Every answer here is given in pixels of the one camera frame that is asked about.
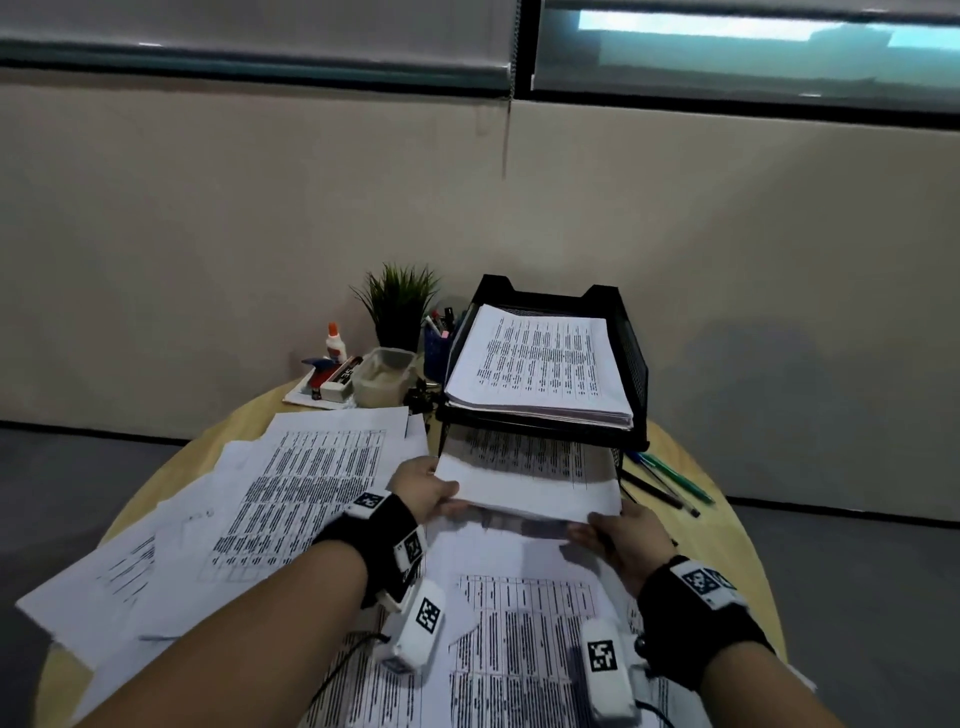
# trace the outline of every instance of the black wrist strap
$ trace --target black wrist strap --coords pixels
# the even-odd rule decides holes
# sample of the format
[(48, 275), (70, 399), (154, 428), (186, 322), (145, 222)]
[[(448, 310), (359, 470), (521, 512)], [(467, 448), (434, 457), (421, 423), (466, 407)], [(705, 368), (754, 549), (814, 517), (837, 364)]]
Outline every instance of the black wrist strap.
[(410, 509), (399, 497), (390, 494), (380, 500), (366, 519), (344, 514), (328, 523), (317, 534), (313, 544), (321, 541), (342, 541), (359, 551), (367, 565), (367, 590), (360, 604), (366, 609), (376, 603), (376, 596), (380, 592), (387, 592), (397, 603), (403, 599), (407, 576), (416, 570), (422, 553), (410, 553), (407, 549), (407, 553), (412, 556), (412, 566), (407, 573), (403, 573), (396, 563), (394, 550), (409, 541), (411, 534), (415, 534), (415, 541), (416, 530), (417, 519), (410, 513)]
[(756, 642), (774, 651), (733, 584), (685, 556), (654, 571), (636, 603), (643, 617), (641, 656), (652, 672), (688, 690), (700, 689), (709, 662), (731, 644)]

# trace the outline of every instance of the blue pen cup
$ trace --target blue pen cup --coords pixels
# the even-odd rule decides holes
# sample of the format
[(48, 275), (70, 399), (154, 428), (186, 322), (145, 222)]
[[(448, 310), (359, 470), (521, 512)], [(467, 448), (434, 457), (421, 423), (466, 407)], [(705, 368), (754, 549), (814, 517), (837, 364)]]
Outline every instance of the blue pen cup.
[(423, 330), (423, 373), (426, 378), (446, 384), (446, 362), (450, 359), (453, 331), (445, 339), (431, 327)]

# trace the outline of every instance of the beige wall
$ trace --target beige wall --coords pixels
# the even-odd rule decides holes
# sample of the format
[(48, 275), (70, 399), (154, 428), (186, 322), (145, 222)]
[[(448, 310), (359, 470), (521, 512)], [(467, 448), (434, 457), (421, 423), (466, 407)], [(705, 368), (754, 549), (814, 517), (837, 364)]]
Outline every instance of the beige wall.
[(960, 136), (0, 76), (0, 419), (191, 436), (383, 260), (618, 285), (730, 494), (960, 519)]

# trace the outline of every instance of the white glue bottle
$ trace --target white glue bottle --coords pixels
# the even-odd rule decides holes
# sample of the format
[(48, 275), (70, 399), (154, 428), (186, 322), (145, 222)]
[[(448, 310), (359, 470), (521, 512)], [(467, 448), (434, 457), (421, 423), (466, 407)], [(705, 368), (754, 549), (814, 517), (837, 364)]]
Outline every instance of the white glue bottle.
[(337, 331), (337, 322), (331, 321), (326, 325), (326, 353), (338, 364), (347, 361), (347, 347)]

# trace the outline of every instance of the potted plant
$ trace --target potted plant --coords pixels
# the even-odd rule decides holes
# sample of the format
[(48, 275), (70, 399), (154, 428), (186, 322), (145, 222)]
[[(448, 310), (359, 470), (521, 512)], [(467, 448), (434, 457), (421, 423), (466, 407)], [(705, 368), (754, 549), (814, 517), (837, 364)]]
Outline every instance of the potted plant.
[(439, 281), (426, 266), (418, 270), (384, 263), (379, 278), (368, 272), (363, 286), (350, 290), (370, 312), (381, 347), (415, 352)]

